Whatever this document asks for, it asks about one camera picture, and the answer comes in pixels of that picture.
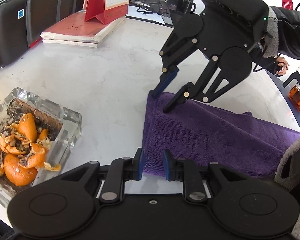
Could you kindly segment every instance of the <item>red calendar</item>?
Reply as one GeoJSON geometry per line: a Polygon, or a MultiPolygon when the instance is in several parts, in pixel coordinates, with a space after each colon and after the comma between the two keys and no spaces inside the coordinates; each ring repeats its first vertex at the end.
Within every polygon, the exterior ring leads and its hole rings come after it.
{"type": "Polygon", "coordinates": [[[85,21],[96,17],[108,24],[128,13],[129,0],[87,0],[85,21]]]}

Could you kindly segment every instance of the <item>blue label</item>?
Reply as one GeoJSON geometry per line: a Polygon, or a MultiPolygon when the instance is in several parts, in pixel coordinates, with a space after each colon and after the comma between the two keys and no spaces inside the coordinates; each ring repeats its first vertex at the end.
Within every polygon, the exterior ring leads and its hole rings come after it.
{"type": "Polygon", "coordinates": [[[22,18],[24,16],[24,9],[18,11],[18,19],[22,18]]]}

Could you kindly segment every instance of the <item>silver rivet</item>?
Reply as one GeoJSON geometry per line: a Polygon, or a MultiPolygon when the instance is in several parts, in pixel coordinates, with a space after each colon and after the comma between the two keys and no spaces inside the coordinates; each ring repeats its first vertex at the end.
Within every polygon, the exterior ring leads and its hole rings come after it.
{"type": "Polygon", "coordinates": [[[196,191],[189,194],[189,197],[193,200],[202,200],[206,197],[205,193],[196,191]]]}
{"type": "Polygon", "coordinates": [[[117,194],[114,192],[105,192],[101,195],[101,198],[104,200],[114,200],[117,198],[117,194]]]}

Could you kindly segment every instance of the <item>purple microfiber cloth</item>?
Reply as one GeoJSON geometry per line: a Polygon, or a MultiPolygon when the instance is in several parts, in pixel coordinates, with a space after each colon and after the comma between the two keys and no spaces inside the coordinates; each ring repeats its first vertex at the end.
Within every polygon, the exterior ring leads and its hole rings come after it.
{"type": "Polygon", "coordinates": [[[174,94],[148,96],[142,146],[144,171],[164,176],[162,151],[174,158],[207,166],[217,161],[255,178],[274,176],[286,149],[300,137],[294,130],[256,119],[251,112],[235,114],[193,100],[170,113],[163,107],[174,94]]]}

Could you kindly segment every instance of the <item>stack of books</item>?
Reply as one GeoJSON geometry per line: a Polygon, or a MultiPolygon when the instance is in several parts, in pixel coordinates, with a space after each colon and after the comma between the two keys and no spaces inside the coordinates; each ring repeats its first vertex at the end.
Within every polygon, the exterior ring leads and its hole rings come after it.
{"type": "Polygon", "coordinates": [[[109,24],[93,18],[84,21],[85,10],[76,12],[41,33],[45,43],[61,43],[97,48],[125,20],[120,17],[109,24]]]}

